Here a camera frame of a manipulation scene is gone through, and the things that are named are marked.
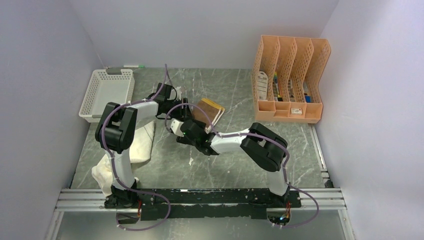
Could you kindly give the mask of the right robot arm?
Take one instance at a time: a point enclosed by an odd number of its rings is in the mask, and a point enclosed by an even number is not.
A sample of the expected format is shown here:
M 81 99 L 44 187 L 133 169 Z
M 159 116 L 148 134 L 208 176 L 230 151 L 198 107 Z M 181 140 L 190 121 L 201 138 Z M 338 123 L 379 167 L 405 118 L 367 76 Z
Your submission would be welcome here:
M 258 122 L 245 130 L 231 133 L 206 132 L 205 126 L 205 123 L 196 120 L 173 120 L 170 129 L 177 136 L 178 143 L 193 146 L 206 156 L 244 152 L 267 172 L 270 202 L 275 207 L 282 207 L 288 202 L 290 187 L 283 165 L 289 154 L 288 144 L 282 137 Z

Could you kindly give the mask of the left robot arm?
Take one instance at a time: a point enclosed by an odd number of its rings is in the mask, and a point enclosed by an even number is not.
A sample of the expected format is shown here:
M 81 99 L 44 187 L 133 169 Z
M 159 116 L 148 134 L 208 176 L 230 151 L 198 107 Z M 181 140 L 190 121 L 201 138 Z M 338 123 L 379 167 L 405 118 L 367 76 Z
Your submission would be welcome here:
M 185 121 L 192 117 L 188 102 L 178 90 L 166 83 L 158 84 L 147 98 L 119 104 L 106 104 L 95 139 L 105 151 L 111 167 L 112 180 L 106 185 L 106 209 L 132 208 L 139 204 L 137 180 L 131 168 L 130 147 L 136 136 L 137 122 L 144 118 L 170 113 L 169 119 Z

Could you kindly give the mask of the yellow brown bear towel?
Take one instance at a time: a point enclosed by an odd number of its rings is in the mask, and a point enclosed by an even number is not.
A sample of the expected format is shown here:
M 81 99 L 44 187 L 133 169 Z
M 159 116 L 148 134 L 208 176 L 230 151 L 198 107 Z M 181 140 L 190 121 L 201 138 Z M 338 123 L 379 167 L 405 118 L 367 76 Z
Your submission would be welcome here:
M 209 98 L 202 98 L 197 104 L 200 109 L 202 109 L 207 117 L 210 119 L 210 122 L 215 126 L 220 120 L 221 116 L 225 113 L 226 109 L 217 104 L 216 102 L 210 100 Z M 197 107 L 192 107 L 192 115 L 195 120 L 203 122 L 206 124 L 204 130 L 206 133 L 210 133 L 212 130 L 211 124 L 209 123 L 205 114 L 202 113 Z

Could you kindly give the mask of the orange file organizer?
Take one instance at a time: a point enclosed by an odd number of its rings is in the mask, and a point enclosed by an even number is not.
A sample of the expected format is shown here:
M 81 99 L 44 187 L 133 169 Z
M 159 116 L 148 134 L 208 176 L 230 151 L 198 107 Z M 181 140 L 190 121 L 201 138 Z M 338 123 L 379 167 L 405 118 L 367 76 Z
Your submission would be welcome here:
M 251 71 L 255 119 L 318 123 L 319 82 L 330 55 L 325 38 L 262 35 Z

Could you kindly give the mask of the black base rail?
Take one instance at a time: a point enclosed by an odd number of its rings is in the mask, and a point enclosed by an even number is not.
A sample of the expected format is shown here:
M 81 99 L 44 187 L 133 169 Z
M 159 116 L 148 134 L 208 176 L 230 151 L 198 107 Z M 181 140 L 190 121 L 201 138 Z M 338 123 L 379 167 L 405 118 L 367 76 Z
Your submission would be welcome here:
M 287 190 L 279 196 L 268 188 L 141 188 L 137 192 L 113 188 L 112 194 L 104 201 L 105 209 L 135 209 L 142 221 L 164 217 L 250 217 L 265 220 L 268 209 L 288 210 L 301 205 L 297 190 Z

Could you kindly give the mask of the white plastic basket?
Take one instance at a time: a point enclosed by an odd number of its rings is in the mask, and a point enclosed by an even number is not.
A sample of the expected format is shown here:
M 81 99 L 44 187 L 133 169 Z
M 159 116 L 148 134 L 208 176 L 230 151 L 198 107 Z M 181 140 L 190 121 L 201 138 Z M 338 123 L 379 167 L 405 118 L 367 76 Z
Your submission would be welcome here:
M 88 123 L 98 123 L 107 103 L 125 104 L 131 101 L 134 85 L 134 72 L 131 69 L 119 69 L 115 74 L 109 74 L 105 69 L 94 70 L 79 117 Z

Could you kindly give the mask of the cream white towel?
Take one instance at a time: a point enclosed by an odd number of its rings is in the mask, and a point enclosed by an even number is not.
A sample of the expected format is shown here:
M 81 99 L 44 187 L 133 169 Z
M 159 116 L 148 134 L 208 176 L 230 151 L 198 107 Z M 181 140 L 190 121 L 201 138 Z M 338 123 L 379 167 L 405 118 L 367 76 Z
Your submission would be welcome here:
M 153 140 L 155 135 L 155 121 L 141 126 L 135 130 L 134 140 L 129 148 L 131 164 L 141 164 L 151 158 Z M 91 175 L 100 186 L 105 197 L 112 194 L 113 173 L 108 156 L 105 154 L 96 166 L 91 168 Z

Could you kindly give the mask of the green white marker pen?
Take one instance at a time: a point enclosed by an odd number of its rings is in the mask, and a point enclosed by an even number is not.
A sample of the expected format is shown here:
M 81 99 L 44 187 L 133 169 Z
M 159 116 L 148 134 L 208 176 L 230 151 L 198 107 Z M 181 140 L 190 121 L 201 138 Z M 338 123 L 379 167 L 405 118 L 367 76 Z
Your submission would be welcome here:
M 139 68 L 144 68 L 145 66 L 144 65 L 130 65 L 130 64 L 126 64 L 126 65 L 123 65 L 123 68 L 134 68 L 134 69 L 139 69 Z

